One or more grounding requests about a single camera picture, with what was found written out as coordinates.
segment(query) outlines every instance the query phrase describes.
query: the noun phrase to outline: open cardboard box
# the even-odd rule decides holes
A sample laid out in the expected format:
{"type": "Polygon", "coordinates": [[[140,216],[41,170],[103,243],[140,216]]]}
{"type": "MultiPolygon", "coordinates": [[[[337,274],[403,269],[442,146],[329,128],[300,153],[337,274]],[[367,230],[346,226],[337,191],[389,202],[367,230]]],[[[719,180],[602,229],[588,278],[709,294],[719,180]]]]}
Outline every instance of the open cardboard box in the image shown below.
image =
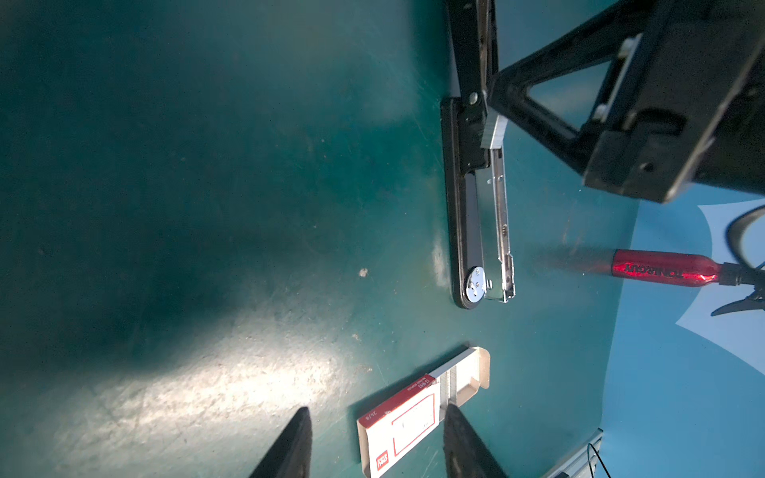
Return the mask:
{"type": "Polygon", "coordinates": [[[377,478],[433,431],[450,403],[458,407],[489,388],[491,356],[471,347],[359,418],[361,468],[377,478]]]}

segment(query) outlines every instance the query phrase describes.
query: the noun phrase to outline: green table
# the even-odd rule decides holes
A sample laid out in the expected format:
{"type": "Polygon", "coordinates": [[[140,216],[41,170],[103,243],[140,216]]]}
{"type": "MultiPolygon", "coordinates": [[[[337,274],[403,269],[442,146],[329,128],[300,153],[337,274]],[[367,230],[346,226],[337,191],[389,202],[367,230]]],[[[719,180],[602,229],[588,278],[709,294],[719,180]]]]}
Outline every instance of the green table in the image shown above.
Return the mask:
{"type": "MultiPolygon", "coordinates": [[[[464,413],[512,476],[599,425],[620,282],[593,259],[636,203],[511,128],[518,297],[452,303],[439,0],[0,17],[0,475],[245,477],[308,405],[312,476],[361,476],[356,415],[466,344],[492,381],[464,413]]],[[[391,474],[443,476],[441,430],[391,474]]]]}

